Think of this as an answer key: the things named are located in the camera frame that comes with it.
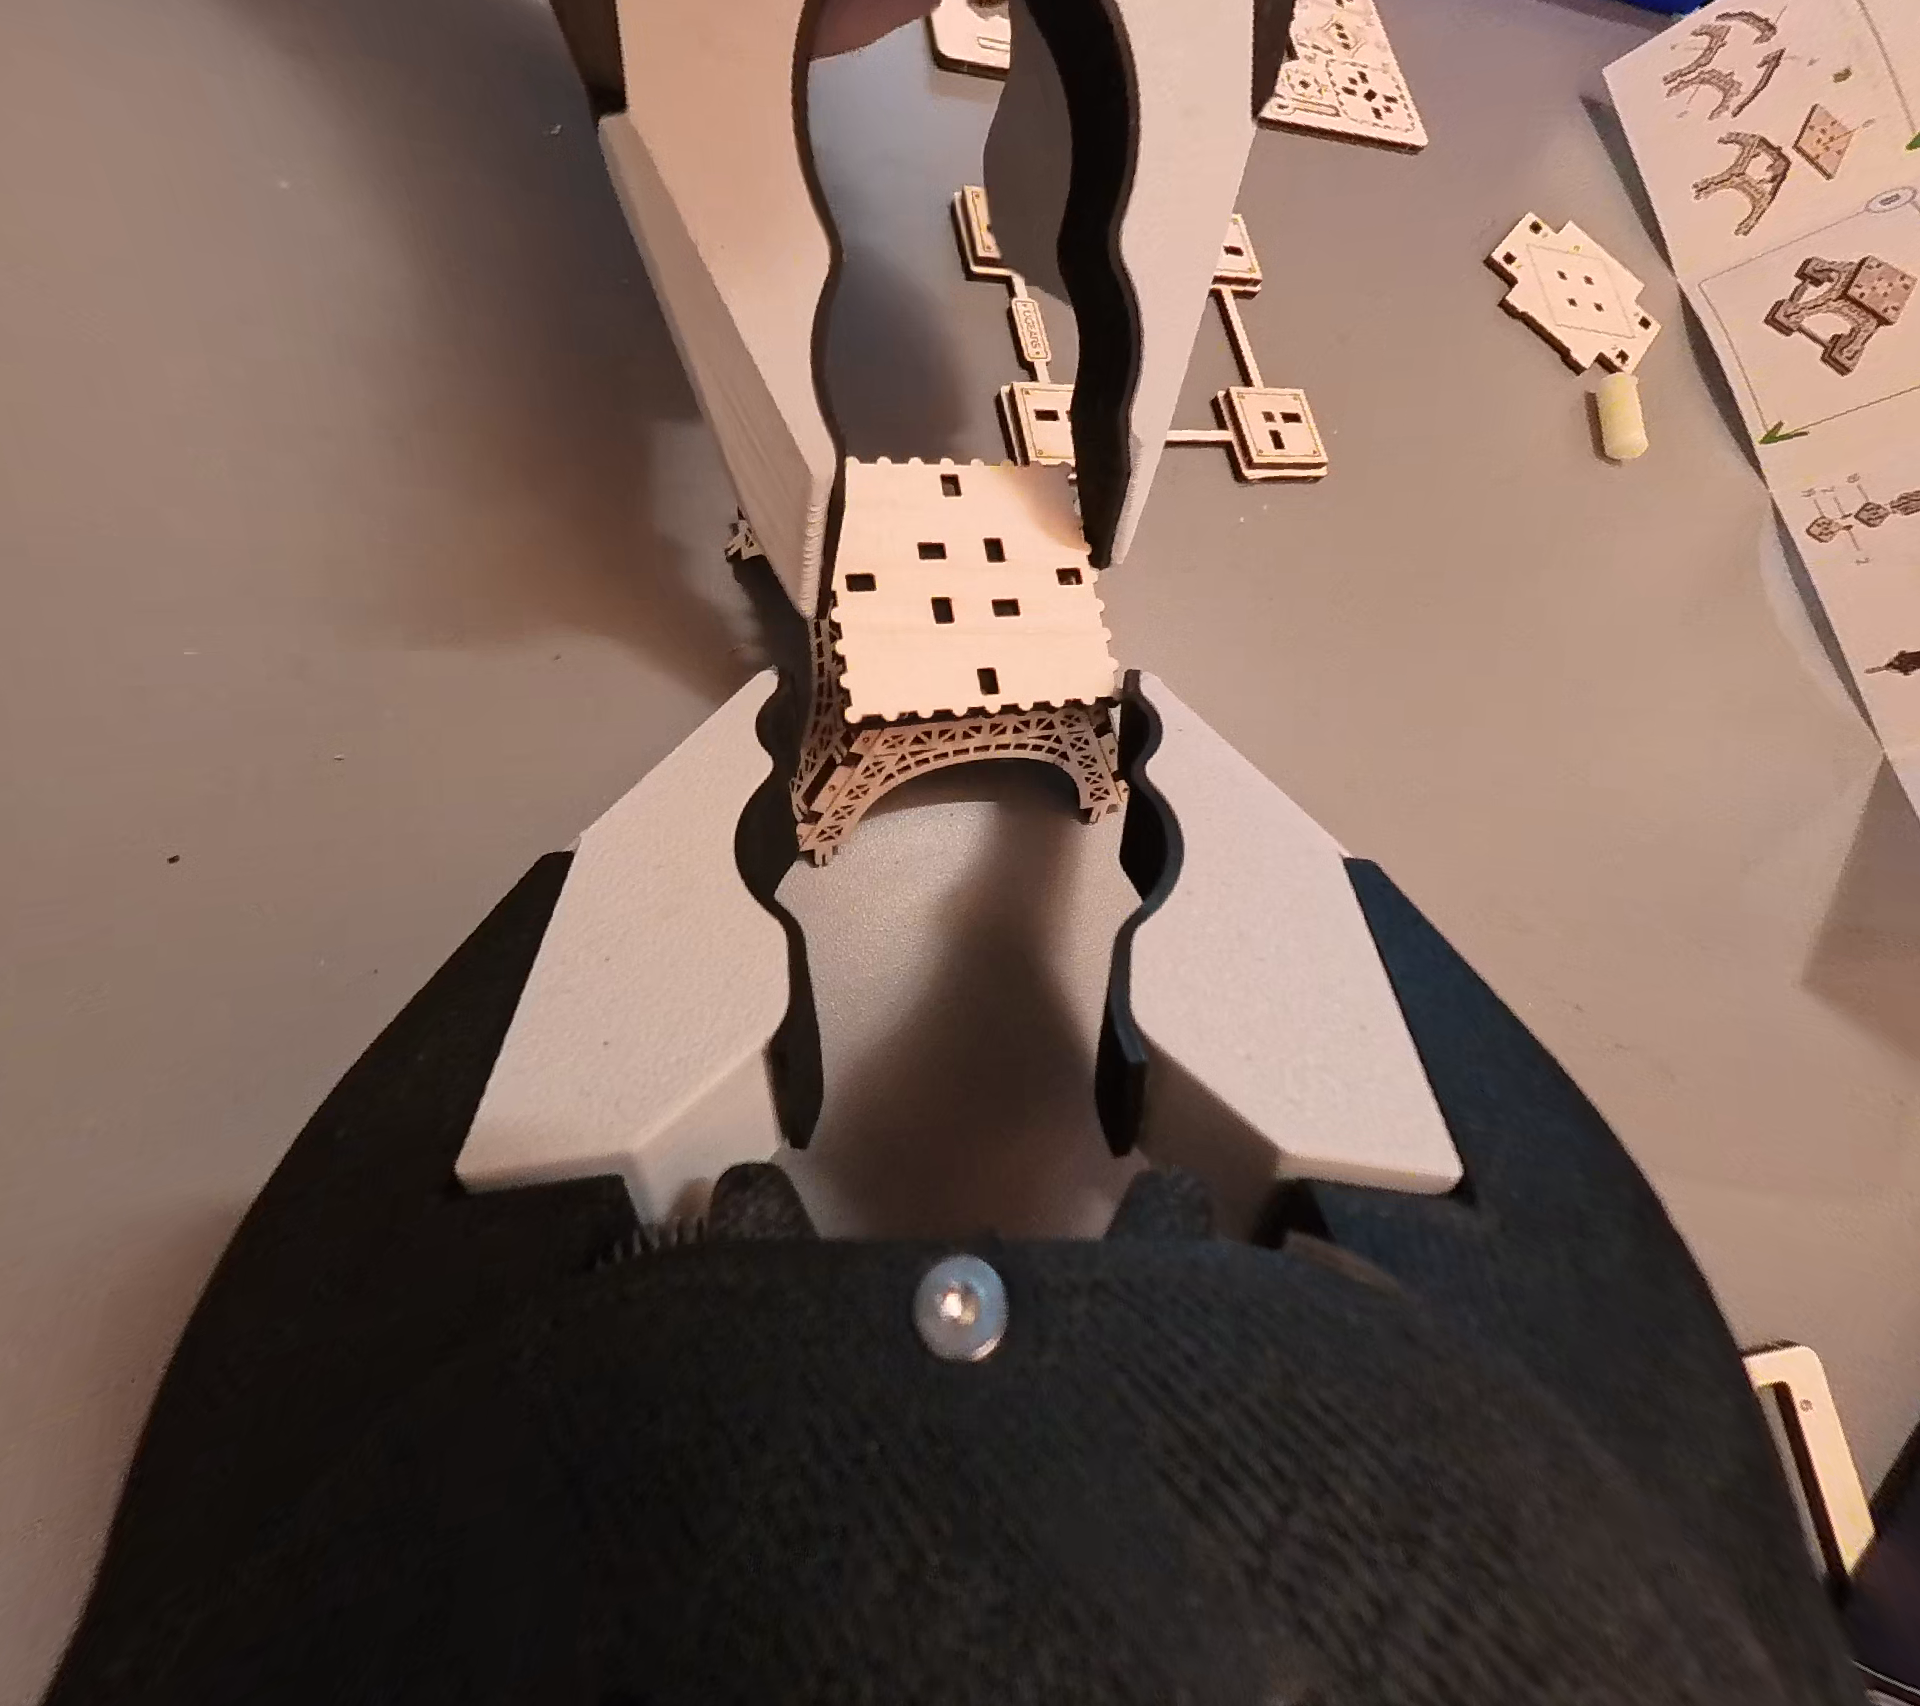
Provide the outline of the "paper instruction sheet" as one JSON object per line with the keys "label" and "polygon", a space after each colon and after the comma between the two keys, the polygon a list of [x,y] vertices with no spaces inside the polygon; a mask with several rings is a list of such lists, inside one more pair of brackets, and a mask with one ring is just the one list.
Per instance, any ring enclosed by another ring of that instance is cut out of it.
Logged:
{"label": "paper instruction sheet", "polygon": [[1917,0],[1718,0],[1605,84],[1776,511],[1917,800]]}

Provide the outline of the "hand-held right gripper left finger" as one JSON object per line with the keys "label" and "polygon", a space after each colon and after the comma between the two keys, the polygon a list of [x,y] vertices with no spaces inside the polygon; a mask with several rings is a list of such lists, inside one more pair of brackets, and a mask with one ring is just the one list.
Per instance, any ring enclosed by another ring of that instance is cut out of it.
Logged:
{"label": "hand-held right gripper left finger", "polygon": [[758,739],[772,695],[766,668],[573,842],[455,1163],[470,1193],[615,1173],[664,1221],[775,1153],[789,940],[735,857],[772,771]]}

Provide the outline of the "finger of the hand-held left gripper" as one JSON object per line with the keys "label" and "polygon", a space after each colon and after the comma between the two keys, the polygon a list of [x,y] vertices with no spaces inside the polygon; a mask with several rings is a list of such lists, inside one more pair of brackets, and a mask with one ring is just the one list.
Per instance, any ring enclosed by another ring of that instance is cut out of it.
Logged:
{"label": "finger of the hand-held left gripper", "polygon": [[803,136],[806,0],[615,0],[599,139],[649,285],[781,589],[823,592],[835,432],[816,318],[835,243]]}
{"label": "finger of the hand-held left gripper", "polygon": [[1152,493],[1255,136],[1255,0],[1008,0],[986,136],[1000,253],[1078,328],[1072,465],[1097,568]]}

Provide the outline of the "wooden parts sheet with window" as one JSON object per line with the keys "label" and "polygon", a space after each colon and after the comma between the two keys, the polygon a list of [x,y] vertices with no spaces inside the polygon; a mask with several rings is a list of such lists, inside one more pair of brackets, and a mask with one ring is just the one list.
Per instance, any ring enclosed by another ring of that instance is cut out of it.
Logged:
{"label": "wooden parts sheet with window", "polygon": [[1872,1548],[1875,1522],[1827,1362],[1813,1347],[1795,1340],[1754,1347],[1742,1361],[1750,1387],[1778,1426],[1776,1444],[1806,1518],[1820,1575],[1830,1592],[1846,1600]]}

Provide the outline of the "wooden parts sheet with arches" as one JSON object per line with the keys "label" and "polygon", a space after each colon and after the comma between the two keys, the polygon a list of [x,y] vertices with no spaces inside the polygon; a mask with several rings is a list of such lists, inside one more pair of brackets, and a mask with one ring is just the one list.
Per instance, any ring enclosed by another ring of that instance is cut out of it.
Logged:
{"label": "wooden parts sheet with arches", "polygon": [[[939,0],[925,18],[935,62],[1006,78],[1008,0]],[[1421,152],[1430,132],[1376,0],[1296,0],[1289,52],[1262,124]]]}

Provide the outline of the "wooden cross-shaped plate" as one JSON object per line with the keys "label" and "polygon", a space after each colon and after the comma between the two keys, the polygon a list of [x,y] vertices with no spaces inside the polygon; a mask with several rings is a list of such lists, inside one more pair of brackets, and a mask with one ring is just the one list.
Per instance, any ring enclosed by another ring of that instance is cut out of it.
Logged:
{"label": "wooden cross-shaped plate", "polygon": [[1551,231],[1524,215],[1487,253],[1508,282],[1501,309],[1545,339],[1575,372],[1630,375],[1660,339],[1640,303],[1643,282],[1587,231],[1567,220]]}

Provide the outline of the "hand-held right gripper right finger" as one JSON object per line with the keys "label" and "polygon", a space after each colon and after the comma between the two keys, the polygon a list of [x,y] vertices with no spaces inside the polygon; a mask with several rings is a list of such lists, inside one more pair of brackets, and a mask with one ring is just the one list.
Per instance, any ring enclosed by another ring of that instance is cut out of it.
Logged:
{"label": "hand-held right gripper right finger", "polygon": [[1097,1040],[1116,1158],[1194,1176],[1225,1232],[1288,1182],[1455,1193],[1433,1096],[1341,842],[1162,679],[1121,719],[1121,926]]}

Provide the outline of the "wooden four-square connector frame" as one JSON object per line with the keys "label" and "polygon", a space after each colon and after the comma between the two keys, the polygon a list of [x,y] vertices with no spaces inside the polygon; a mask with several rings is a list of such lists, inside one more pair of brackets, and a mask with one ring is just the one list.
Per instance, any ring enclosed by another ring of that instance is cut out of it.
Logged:
{"label": "wooden four-square connector frame", "polygon": [[[963,187],[953,203],[957,243],[966,275],[975,282],[1000,282],[1006,291],[1006,318],[1014,340],[1014,358],[1027,372],[1024,382],[997,390],[997,418],[1002,438],[1018,465],[1072,468],[1070,382],[1049,382],[1054,347],[1041,303],[1027,282],[1002,258],[985,187]],[[1245,334],[1240,305],[1262,295],[1262,258],[1250,237],[1245,219],[1229,219],[1219,243],[1219,258],[1212,282],[1212,303],[1228,332],[1240,384],[1212,399],[1212,426],[1169,426],[1166,445],[1216,445],[1228,449],[1240,484],[1316,484],[1327,477],[1327,450],[1312,418],[1310,399],[1296,387],[1271,387]]]}

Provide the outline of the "wooden tower base model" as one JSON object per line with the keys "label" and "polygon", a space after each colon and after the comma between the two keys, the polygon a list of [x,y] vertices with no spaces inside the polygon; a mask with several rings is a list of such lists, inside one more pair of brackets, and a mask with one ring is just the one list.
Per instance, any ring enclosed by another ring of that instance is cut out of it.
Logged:
{"label": "wooden tower base model", "polygon": [[975,761],[1058,767],[1084,824],[1112,816],[1123,672],[1070,471],[848,460],[844,480],[789,786],[799,853],[827,865],[882,795]]}

